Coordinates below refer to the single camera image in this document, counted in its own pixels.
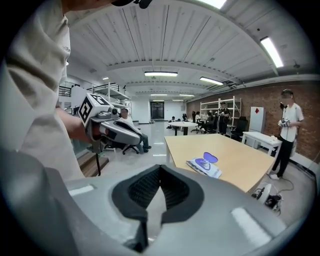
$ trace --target doorway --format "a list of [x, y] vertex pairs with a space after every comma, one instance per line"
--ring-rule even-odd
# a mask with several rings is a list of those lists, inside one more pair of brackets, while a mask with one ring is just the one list
[[150, 102], [151, 119], [164, 120], [165, 119], [165, 103], [164, 102]]

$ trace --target table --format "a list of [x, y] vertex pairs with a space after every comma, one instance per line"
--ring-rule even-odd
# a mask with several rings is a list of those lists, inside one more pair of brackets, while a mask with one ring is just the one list
[[244, 192], [251, 193], [255, 190], [275, 160], [262, 151], [217, 133], [164, 138], [168, 163], [171, 156], [176, 167], [195, 172], [186, 161], [202, 158], [204, 152], [209, 152], [218, 158], [215, 165], [222, 171], [219, 179]]
[[261, 142], [264, 143], [268, 150], [268, 155], [271, 156], [272, 151], [274, 150], [275, 147], [278, 147], [276, 154], [274, 156], [274, 159], [277, 159], [279, 151], [280, 151], [280, 147], [282, 144], [281, 140], [278, 139], [273, 139], [268, 135], [265, 135], [263, 133], [260, 132], [256, 132], [256, 131], [244, 131], [243, 132], [243, 137], [242, 137], [242, 143], [244, 144], [246, 142], [246, 138], [250, 138], [253, 139], [254, 141], [257, 142]]
[[177, 136], [177, 129], [178, 127], [184, 127], [183, 135], [188, 135], [188, 128], [189, 127], [197, 127], [198, 124], [194, 122], [170, 122], [170, 126], [174, 127], [174, 136]]

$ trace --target white shirt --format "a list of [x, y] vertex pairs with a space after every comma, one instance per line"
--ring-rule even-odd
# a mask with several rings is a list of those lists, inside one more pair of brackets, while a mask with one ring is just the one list
[[63, 16], [61, 1], [50, 0], [20, 29], [1, 67], [4, 86], [0, 98], [5, 101], [0, 100], [0, 107], [6, 113], [1, 120], [4, 132], [0, 143], [7, 150], [31, 155], [44, 167], [58, 170], [63, 180], [84, 178], [56, 112], [69, 55], [68, 19]]
[[[283, 109], [282, 118], [288, 118], [291, 123], [299, 122], [304, 119], [304, 115], [302, 114], [301, 107], [293, 103], [291, 107], [287, 107]], [[288, 142], [293, 142], [297, 136], [298, 128], [296, 126], [293, 127], [283, 127], [281, 130], [280, 136]]]
[[123, 117], [120, 117], [120, 120], [125, 121], [125, 122], [129, 123], [132, 126], [135, 126], [134, 122], [132, 121], [132, 118], [129, 117], [129, 116], [126, 119], [124, 119]]

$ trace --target sneaker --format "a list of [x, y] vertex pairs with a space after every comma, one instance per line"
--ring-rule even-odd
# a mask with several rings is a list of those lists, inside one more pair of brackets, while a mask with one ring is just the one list
[[276, 175], [276, 174], [271, 174], [269, 177], [270, 177], [270, 179], [272, 179], [272, 180], [279, 180], [279, 177], [278, 177], [278, 175]]

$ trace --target brick wall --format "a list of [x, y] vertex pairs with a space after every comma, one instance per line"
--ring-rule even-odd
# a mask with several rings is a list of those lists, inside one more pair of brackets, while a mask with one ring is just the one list
[[187, 103], [187, 116], [191, 117], [192, 111], [200, 111], [200, 102], [213, 102], [219, 98], [231, 99], [233, 96], [242, 98], [241, 115], [250, 120], [251, 107], [265, 107], [266, 135], [278, 135], [278, 121], [282, 118], [280, 109], [281, 92], [291, 89], [295, 102], [302, 108], [305, 126], [300, 129], [296, 152], [313, 160], [320, 150], [320, 84], [317, 82], [281, 82], [268, 85], [243, 88], [208, 96]]

